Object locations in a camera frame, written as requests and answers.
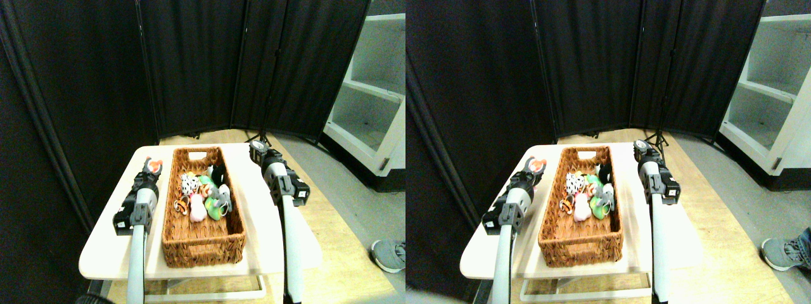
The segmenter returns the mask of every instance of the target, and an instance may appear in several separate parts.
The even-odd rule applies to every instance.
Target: wicker basket
[[[581,159],[578,152],[597,152],[591,159]],[[611,150],[607,146],[565,148],[560,154],[555,180],[552,183],[547,210],[543,214],[538,245],[548,267],[570,267],[588,263],[615,262],[622,258],[622,216],[620,201],[614,200],[616,209],[602,220],[594,216],[575,222],[574,217],[558,208],[558,202],[566,196],[566,174],[578,170],[594,174],[594,165],[611,163],[611,183],[615,182],[611,162]]]
[[[189,152],[206,152],[199,160],[190,160]],[[171,179],[166,199],[166,215],[163,223],[161,245],[166,265],[170,268],[237,263],[242,260],[245,247],[245,220],[234,187],[225,169],[225,184],[231,189],[233,210],[219,221],[206,216],[201,222],[192,223],[188,215],[174,210],[173,202],[180,198],[180,174],[203,173],[210,165],[225,165],[219,147],[178,148],[174,150]]]

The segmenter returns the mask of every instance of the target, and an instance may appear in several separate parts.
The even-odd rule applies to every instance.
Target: tripod stand
[[[670,50],[670,65],[667,66],[667,78],[664,84],[665,94],[662,98],[662,108],[659,112],[659,125],[656,127],[656,132],[653,135],[648,136],[645,139],[646,142],[650,142],[651,139],[655,139],[653,142],[654,147],[656,147],[659,152],[662,154],[662,159],[664,159],[664,146],[670,147],[670,144],[667,142],[667,139],[664,138],[662,134],[662,128],[664,126],[664,119],[665,115],[667,115],[667,111],[669,111],[670,105],[670,78],[673,73],[673,60],[676,58],[676,48],[679,44],[679,29],[681,27],[681,12],[684,10],[684,0],[679,2],[679,17],[676,19],[676,37],[673,38],[673,49]]]
[[[275,58],[273,59],[273,74],[272,78],[270,79],[270,89],[268,91],[268,98],[265,99],[264,102],[264,111],[262,114],[262,124],[259,128],[259,134],[254,135],[253,137],[246,140],[246,143],[250,143],[254,139],[259,139],[259,141],[263,143],[270,143],[268,141],[268,136],[266,136],[267,131],[267,122],[268,122],[268,109],[270,108],[270,100],[273,98],[273,87],[276,84],[277,72],[279,71],[279,57],[281,57],[281,44],[285,40],[285,23],[287,22],[287,11],[290,8],[290,0],[285,1],[285,14],[281,18],[281,34],[279,35],[279,47],[276,48],[276,52],[273,53]]]

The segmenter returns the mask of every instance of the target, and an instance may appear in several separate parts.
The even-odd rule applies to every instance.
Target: white shelf
[[[763,95],[775,98],[776,100],[785,102],[789,105],[794,104],[794,101],[797,99],[797,95],[784,92],[778,90],[777,88],[772,88],[770,86],[766,86],[753,81],[741,80],[738,82],[738,86],[742,88],[747,88],[755,92],[759,92]]]
[[[344,79],[343,85],[348,88],[352,88],[358,90],[360,92],[365,92],[367,94],[371,94],[373,96],[380,97],[385,99],[386,101],[391,101],[395,104],[400,104],[400,102],[405,99],[406,97],[398,92],[392,92],[385,88],[379,88],[368,83],[362,83],[356,80],[349,80]]]
[[[811,32],[811,14],[763,17],[760,25],[789,32]]]
[[[383,27],[395,30],[406,30],[406,14],[374,15],[366,17],[364,27]]]

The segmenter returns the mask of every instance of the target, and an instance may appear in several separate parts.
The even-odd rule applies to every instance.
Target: shoe
[[[775,270],[785,272],[795,266],[808,267],[802,253],[800,240],[786,240],[782,238],[769,238],[761,244],[763,259]]]
[[[389,273],[406,268],[406,243],[394,240],[377,240],[371,244],[371,255],[375,263]]]

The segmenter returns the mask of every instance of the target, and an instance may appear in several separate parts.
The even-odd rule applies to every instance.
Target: green plush toy
[[[602,220],[610,211],[611,206],[607,204],[602,204],[601,198],[594,196],[591,198],[589,202],[589,207],[591,207],[591,214],[594,215],[598,220]]]
[[[598,178],[597,175],[591,175],[591,174],[586,175],[586,183],[587,184],[596,183],[596,184],[598,184],[600,186],[603,186],[603,182],[600,182],[600,178]]]
[[[208,216],[210,216],[212,220],[215,221],[220,220],[221,214],[220,208],[217,207],[217,199],[214,199],[213,197],[209,196],[205,200],[205,209],[208,211]]]

